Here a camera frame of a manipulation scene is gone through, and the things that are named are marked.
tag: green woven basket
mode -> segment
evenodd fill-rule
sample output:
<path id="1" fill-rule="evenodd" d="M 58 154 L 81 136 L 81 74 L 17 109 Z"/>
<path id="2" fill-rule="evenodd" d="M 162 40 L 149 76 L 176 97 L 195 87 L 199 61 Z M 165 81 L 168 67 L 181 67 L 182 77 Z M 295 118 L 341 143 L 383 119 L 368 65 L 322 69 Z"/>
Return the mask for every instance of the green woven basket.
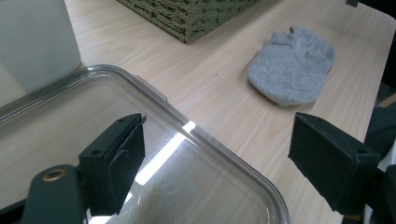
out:
<path id="1" fill-rule="evenodd" d="M 187 43 L 207 34 L 260 0 L 118 0 Z"/>

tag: wooden table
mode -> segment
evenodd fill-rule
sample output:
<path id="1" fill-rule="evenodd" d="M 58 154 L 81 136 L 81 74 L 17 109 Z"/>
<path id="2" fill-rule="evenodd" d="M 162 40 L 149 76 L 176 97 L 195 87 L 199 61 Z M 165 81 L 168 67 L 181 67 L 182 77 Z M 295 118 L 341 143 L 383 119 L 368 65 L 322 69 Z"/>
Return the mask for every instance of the wooden table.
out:
<path id="1" fill-rule="evenodd" d="M 113 64 L 141 76 L 169 103 L 268 177 L 292 223 L 342 217 L 288 159 L 294 114 L 326 119 L 363 140 L 396 21 L 343 0 L 262 0 L 192 44 L 183 44 L 115 0 L 65 0 L 84 66 Z M 313 29 L 336 49 L 319 98 L 280 107 L 247 79 L 273 32 Z"/>

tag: plastic container lid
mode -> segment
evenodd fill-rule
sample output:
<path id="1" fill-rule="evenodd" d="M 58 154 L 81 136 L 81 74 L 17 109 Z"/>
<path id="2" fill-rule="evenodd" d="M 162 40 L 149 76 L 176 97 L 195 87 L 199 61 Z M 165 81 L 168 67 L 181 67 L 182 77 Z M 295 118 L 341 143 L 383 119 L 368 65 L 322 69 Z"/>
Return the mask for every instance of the plastic container lid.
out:
<path id="1" fill-rule="evenodd" d="M 90 223 L 290 223 L 275 186 L 139 77 L 96 65 L 0 108 L 0 208 L 78 154 L 114 120 L 141 113 L 146 158 L 118 216 Z"/>

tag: gray cloth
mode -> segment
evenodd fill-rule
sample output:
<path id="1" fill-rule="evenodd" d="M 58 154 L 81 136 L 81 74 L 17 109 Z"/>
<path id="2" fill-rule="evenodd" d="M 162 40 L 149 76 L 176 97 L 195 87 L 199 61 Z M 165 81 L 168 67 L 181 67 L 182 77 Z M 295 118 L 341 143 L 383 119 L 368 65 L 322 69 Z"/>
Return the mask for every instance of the gray cloth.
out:
<path id="1" fill-rule="evenodd" d="M 274 33 L 248 69 L 248 79 L 279 105 L 314 102 L 334 63 L 334 49 L 312 30 Z"/>

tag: clear plastic container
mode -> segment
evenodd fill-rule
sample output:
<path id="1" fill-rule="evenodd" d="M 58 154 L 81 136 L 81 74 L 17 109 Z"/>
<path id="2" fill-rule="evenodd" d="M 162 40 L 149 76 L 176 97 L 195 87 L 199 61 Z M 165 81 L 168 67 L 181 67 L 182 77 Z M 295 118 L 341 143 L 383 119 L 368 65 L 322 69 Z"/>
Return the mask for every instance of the clear plastic container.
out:
<path id="1" fill-rule="evenodd" d="M 146 158 L 119 216 L 90 223 L 290 223 L 264 176 L 176 111 L 139 77 L 109 65 L 76 72 L 0 108 L 0 208 L 31 179 L 78 154 L 114 120 L 141 113 Z"/>

